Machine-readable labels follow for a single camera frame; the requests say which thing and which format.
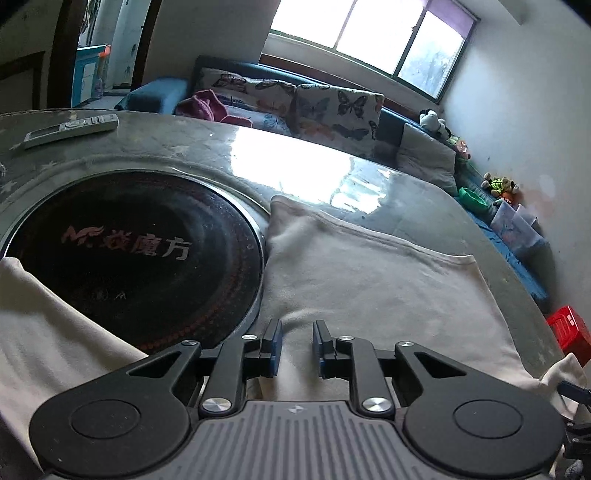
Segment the white cloth garment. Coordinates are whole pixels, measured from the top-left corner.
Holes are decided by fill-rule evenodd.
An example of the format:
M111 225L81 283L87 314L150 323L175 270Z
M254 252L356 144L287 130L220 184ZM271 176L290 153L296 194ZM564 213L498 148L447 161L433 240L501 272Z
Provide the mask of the white cloth garment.
M315 378L311 324L379 348L401 340L438 353L548 399L563 415L574 401L561 381L587 383L574 355L541 377L530 375L516 350L479 266L346 223L277 196L270 204L270 259L259 323L283 322L279 375L263 381L266 400L342 398L342 382ZM49 398L141 360L143 353L93 322L43 285L13 257L1 262L1 421L24 449L28 425Z

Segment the clear plastic storage box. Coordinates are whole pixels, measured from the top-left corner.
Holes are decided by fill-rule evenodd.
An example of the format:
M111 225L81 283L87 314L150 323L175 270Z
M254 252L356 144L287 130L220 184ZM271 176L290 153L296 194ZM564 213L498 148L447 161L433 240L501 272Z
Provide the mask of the clear plastic storage box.
M505 200L499 204L491 228L520 260L531 257L547 245L544 237Z

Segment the round black induction cooktop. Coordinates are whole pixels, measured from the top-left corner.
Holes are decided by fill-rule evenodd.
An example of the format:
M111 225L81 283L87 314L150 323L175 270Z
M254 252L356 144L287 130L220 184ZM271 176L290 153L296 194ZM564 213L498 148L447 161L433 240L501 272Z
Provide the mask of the round black induction cooktop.
M156 172L98 175L40 201L6 255L90 320L152 354L213 348L259 310L263 239L235 200Z

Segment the butterfly print pillow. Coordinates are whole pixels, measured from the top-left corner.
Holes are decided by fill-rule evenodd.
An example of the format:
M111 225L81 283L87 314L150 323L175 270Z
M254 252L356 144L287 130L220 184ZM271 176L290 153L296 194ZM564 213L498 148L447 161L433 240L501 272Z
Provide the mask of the butterfly print pillow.
M301 140L370 158L384 106L381 93L301 84L294 97L294 128Z
M197 85L212 90L222 104L287 119L294 113L297 86L283 80L253 79L214 68L200 71Z

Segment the window with green frame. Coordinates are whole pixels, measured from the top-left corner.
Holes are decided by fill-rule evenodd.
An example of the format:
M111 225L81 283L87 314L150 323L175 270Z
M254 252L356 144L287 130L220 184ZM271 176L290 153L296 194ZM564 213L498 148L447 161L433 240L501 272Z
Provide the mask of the window with green frame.
M440 101L478 19L458 1L281 1L270 32Z

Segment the green plastic bowl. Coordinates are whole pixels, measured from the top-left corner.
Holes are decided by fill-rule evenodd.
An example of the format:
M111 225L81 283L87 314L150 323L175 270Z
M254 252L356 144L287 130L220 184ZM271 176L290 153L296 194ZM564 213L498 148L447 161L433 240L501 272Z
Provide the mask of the green plastic bowl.
M476 192L461 187L458 191L459 203L469 212L475 215L484 215L489 211L490 205Z

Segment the small butterfly pillow lying flat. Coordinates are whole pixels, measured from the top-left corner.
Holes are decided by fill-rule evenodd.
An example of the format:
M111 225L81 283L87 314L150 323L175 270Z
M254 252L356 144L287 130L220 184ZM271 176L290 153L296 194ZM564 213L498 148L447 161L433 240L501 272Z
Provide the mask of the small butterfly pillow lying flat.
M226 106L228 113L233 116L243 117L252 122L252 127L270 133L290 136L290 127L283 117L253 110L247 110L235 106Z

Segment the red box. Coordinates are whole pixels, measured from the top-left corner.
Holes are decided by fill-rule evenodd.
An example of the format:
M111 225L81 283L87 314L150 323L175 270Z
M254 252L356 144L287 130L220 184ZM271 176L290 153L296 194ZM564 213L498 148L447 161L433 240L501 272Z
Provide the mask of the red box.
M591 337L585 321L569 305L563 306L547 318L562 352L572 353L582 366L591 359Z

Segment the green brown plush toy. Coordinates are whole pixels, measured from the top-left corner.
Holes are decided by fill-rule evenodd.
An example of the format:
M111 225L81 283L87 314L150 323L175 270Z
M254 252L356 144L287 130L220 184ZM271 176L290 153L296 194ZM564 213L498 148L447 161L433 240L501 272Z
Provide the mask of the green brown plush toy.
M508 203L512 203L520 193L520 185L514 180L506 176L497 177L490 172L483 176L481 188L489 192L495 199L502 199Z

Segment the dark wooden doorway frame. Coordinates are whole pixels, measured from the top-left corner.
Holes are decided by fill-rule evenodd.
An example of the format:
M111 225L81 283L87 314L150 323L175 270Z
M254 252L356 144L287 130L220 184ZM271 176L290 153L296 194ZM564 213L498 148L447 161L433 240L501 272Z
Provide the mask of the dark wooden doorway frame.
M145 64L161 0L149 3L133 69L131 89L142 85ZM53 37L47 78L47 108L70 108L77 42L87 1L62 2Z

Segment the blue white cabinet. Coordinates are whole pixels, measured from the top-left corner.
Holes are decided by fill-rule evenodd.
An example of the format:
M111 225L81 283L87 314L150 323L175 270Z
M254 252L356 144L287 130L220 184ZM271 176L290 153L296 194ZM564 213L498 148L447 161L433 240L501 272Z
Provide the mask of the blue white cabinet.
M77 49L72 81L72 107L87 104L103 96L110 53L110 44Z

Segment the left butterfly print pillow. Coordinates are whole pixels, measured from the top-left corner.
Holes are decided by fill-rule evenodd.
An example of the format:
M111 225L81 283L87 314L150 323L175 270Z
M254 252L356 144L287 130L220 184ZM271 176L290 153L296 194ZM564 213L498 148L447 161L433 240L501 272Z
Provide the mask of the left butterfly print pillow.
M212 90L222 104L287 119L294 113L297 86L283 80L253 79L214 68L200 71L197 85Z

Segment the grey remote control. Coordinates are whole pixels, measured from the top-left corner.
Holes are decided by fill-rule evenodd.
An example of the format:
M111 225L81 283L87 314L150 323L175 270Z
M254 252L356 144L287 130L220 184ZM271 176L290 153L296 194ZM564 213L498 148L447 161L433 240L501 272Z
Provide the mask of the grey remote control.
M24 137L23 147L29 149L70 138L111 132L116 130L118 126L119 117L116 114L103 114L84 119L70 120L28 132Z

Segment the blue corner sofa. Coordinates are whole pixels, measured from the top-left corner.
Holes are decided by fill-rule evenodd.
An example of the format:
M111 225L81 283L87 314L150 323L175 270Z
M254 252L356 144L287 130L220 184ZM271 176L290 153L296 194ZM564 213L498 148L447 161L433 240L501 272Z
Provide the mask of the blue corner sofa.
M213 110L197 97L201 91L213 92L229 115L253 128L341 150L440 187L505 256L540 310L549 312L550 295L526 266L546 242L517 200L518 185L507 177L478 176L459 139L428 126L428 111L414 119L388 108L382 94L339 80L211 56L197 58L190 78L158 78L116 107L211 119Z

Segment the black white plush toy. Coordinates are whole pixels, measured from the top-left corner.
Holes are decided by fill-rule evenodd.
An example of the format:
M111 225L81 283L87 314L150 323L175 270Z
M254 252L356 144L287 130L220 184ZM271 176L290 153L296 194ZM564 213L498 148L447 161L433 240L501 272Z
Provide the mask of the black white plush toy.
M433 109L422 110L419 113L419 124L422 129L429 132L435 138L447 141L451 137L451 131L446 125L446 121L440 118Z

